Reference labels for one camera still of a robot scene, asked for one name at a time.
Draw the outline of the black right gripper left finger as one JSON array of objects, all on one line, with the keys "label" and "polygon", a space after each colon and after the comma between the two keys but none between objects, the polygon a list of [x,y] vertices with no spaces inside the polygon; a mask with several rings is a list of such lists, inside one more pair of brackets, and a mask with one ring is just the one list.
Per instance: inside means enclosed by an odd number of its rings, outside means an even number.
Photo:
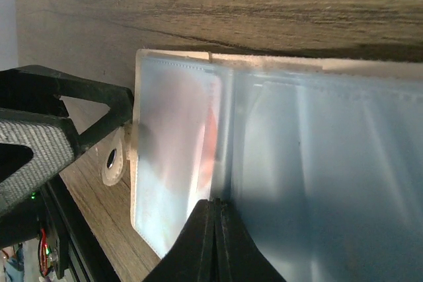
[{"label": "black right gripper left finger", "polygon": [[211,281],[214,204],[197,202],[172,248],[145,281]]}]

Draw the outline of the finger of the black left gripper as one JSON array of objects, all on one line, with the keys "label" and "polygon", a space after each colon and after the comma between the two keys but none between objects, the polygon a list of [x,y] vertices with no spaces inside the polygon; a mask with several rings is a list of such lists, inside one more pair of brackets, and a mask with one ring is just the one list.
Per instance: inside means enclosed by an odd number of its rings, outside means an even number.
[{"label": "finger of the black left gripper", "polygon": [[58,128],[76,157],[130,121],[133,105],[127,87],[41,65],[1,72],[1,118]]},{"label": "finger of the black left gripper", "polygon": [[1,143],[22,147],[30,156],[21,160],[12,151],[1,158],[18,164],[9,173],[1,167],[1,215],[12,211],[32,192],[77,158],[78,133],[69,118],[1,109]]}]

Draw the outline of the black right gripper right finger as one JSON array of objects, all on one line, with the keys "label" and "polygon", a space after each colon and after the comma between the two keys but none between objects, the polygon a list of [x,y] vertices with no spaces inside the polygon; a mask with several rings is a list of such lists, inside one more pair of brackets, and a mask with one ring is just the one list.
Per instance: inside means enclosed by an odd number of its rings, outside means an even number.
[{"label": "black right gripper right finger", "polygon": [[284,281],[251,238],[235,207],[214,201],[215,278],[217,281]]}]

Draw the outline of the beige leather card holder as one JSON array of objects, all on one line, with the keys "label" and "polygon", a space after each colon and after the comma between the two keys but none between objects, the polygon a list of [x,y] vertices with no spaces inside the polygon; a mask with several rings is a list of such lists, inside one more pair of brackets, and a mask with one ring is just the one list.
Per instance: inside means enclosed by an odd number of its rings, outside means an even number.
[{"label": "beige leather card holder", "polygon": [[231,203],[284,281],[422,280],[421,63],[138,50],[102,180],[130,176],[132,226],[162,260],[173,245],[136,224],[141,81],[161,71],[220,80],[202,199]]}]

